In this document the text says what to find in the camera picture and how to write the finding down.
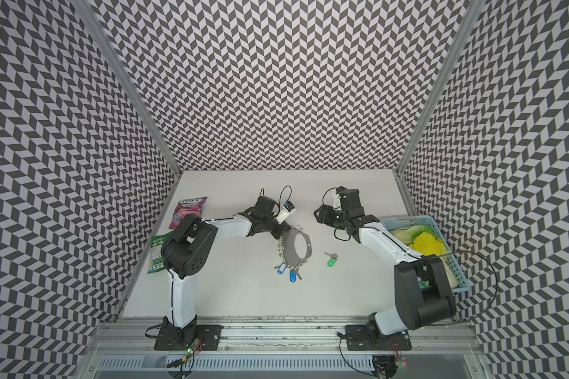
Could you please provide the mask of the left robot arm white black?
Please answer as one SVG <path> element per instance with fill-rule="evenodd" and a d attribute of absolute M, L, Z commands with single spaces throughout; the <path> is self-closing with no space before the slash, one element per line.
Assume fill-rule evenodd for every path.
<path fill-rule="evenodd" d="M 287 200 L 275 212 L 276 202 L 260 196 L 254 206 L 234 216 L 204 220 L 196 214 L 185 216 L 161 248 L 164 267 L 170 274 L 168 321 L 178 329 L 187 328 L 197 318 L 194 306 L 197 274 L 206 264 L 213 243 L 267 232 L 280 239 L 291 226 L 287 218 L 296 211 Z"/>

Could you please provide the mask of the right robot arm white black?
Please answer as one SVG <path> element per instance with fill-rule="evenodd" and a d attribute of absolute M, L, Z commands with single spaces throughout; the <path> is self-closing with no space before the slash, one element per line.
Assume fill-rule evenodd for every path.
<path fill-rule="evenodd" d="M 422 255 L 394 237 L 360 201 L 360 191 L 335 187 L 333 205 L 323 203 L 314 211 L 320 224 L 343 231 L 368 248 L 390 269 L 393 301 L 370 316 L 370 325 L 379 336 L 441 322 L 457 312 L 445 264 L 437 255 Z"/>

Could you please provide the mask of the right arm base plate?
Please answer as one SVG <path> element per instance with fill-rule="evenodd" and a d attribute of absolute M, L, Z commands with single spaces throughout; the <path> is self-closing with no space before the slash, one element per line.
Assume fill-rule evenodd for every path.
<path fill-rule="evenodd" d="M 384 335 L 368 322 L 365 325 L 346 325 L 345 337 L 350 351 L 411 351 L 412 344 L 407 333 Z"/>

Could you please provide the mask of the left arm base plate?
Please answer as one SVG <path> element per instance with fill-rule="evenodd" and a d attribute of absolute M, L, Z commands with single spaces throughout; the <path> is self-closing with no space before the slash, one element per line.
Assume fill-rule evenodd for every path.
<path fill-rule="evenodd" d="M 161 327 L 156 342 L 155 351 L 183 352 L 192 348 L 195 342 L 204 351 L 216 351 L 221 341 L 222 325 L 199 325 L 194 328 Z"/>

